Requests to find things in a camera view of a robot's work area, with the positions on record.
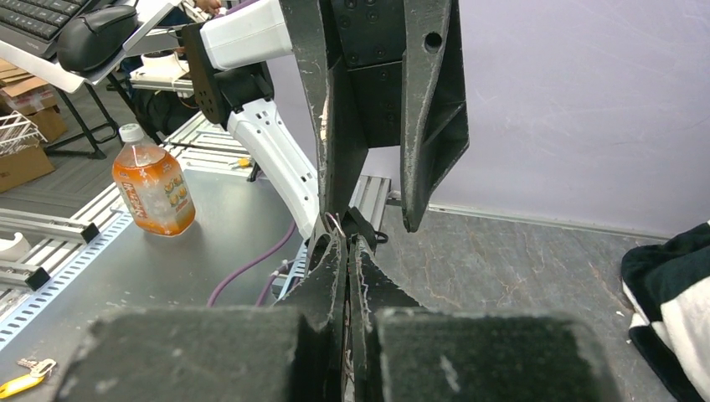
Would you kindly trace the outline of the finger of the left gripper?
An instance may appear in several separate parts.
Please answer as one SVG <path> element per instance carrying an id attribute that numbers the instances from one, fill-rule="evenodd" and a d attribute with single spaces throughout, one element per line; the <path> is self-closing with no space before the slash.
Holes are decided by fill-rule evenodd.
<path id="1" fill-rule="evenodd" d="M 316 137 L 321 213 L 343 215 L 368 147 L 330 1 L 280 3 Z"/>
<path id="2" fill-rule="evenodd" d="M 460 4 L 406 1 L 404 26 L 401 207 L 413 233 L 470 136 Z"/>

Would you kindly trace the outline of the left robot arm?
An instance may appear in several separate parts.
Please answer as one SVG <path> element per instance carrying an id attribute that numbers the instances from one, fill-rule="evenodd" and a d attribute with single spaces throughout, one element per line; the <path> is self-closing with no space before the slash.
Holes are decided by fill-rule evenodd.
<path id="1" fill-rule="evenodd" d="M 399 147 L 404 227 L 470 144 L 457 1 L 247 1 L 183 27 L 203 115 L 256 160 L 304 238 L 345 214 L 368 152 Z M 267 63 L 293 55 L 316 162 L 286 128 Z"/>

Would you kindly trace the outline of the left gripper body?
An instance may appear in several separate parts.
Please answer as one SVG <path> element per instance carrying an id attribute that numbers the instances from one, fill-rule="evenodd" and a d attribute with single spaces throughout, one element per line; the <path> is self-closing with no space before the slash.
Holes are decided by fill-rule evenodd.
<path id="1" fill-rule="evenodd" d="M 331 6 L 368 146 L 398 146 L 402 128 L 404 3 L 336 0 Z"/>

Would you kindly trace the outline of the metal key organizer plate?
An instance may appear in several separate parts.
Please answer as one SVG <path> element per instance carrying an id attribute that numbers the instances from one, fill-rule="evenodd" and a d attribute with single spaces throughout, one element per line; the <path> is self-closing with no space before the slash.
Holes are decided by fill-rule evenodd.
<path id="1" fill-rule="evenodd" d="M 331 213 L 324 213 L 325 220 L 327 224 L 329 225 L 329 230 L 335 234 L 337 234 L 339 237 L 345 238 L 345 232 L 342 229 L 342 225 L 338 219 L 337 216 L 331 214 Z"/>

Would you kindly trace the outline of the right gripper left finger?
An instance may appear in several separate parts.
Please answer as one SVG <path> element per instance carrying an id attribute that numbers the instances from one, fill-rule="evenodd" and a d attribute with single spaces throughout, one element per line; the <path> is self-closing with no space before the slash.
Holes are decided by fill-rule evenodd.
<path id="1" fill-rule="evenodd" d="M 306 277 L 277 303 L 298 313 L 287 399 L 341 401 L 347 343 L 347 245 L 340 234 L 323 234 L 311 244 Z"/>

